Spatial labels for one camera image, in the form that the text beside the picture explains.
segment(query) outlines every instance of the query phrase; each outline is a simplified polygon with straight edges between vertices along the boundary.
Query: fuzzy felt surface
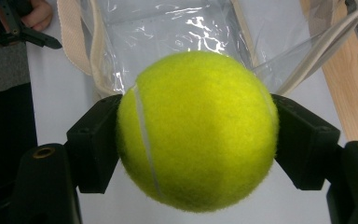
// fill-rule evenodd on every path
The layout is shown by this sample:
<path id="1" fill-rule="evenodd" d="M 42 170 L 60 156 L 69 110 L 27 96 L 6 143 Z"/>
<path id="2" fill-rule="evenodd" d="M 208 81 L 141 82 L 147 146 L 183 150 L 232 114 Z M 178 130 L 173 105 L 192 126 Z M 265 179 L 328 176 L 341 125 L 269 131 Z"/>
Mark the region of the fuzzy felt surface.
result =
<path id="1" fill-rule="evenodd" d="M 117 145 L 151 198 L 212 212 L 248 196 L 273 162 L 278 113 L 240 63 L 211 52 L 168 56 L 146 68 L 118 110 Z"/>

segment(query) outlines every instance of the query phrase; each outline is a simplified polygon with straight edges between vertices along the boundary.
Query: black mechanical part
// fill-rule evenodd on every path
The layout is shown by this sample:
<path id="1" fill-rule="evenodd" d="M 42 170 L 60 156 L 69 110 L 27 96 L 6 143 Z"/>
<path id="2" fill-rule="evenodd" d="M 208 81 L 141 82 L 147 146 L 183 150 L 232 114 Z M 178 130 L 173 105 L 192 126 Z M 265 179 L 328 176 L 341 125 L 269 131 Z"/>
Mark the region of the black mechanical part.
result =
<path id="1" fill-rule="evenodd" d="M 47 144 L 21 158 L 8 223 L 81 223 L 65 148 Z"/>
<path id="2" fill-rule="evenodd" d="M 104 193 L 118 162 L 115 132 L 121 95 L 99 101 L 68 132 L 65 147 L 82 193 Z"/>
<path id="3" fill-rule="evenodd" d="M 298 189 L 321 189 L 339 130 L 293 100 L 279 95 L 273 99 L 281 124 L 275 160 Z"/>
<path id="4" fill-rule="evenodd" d="M 30 0 L 14 0 L 14 7 L 20 17 L 30 14 L 33 10 Z"/>

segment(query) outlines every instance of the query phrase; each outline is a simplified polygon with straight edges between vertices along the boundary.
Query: wooden board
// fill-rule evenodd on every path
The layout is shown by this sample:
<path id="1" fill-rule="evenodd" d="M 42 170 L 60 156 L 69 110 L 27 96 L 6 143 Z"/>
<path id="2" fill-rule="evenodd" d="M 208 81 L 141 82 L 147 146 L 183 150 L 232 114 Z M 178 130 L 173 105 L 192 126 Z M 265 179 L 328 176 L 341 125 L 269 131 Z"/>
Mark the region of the wooden board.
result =
<path id="1" fill-rule="evenodd" d="M 347 14 L 344 1 L 334 20 Z M 348 141 L 358 140 L 358 36 L 355 32 L 323 66 L 324 76 Z"/>

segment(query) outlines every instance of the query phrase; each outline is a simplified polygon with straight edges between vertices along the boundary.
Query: clear plastic bag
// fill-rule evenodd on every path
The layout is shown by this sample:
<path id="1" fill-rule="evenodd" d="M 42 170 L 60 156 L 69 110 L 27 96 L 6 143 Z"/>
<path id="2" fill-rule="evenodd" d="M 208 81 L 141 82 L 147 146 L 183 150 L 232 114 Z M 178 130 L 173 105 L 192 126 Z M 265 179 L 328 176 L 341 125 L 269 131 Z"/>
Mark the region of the clear plastic bag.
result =
<path id="1" fill-rule="evenodd" d="M 91 74 L 102 95 L 124 93 L 148 65 L 188 50 L 229 55 L 271 92 L 286 94 L 355 28 L 358 0 L 353 3 L 355 9 L 336 21 L 342 0 L 80 0 L 77 5 L 87 27 Z"/>

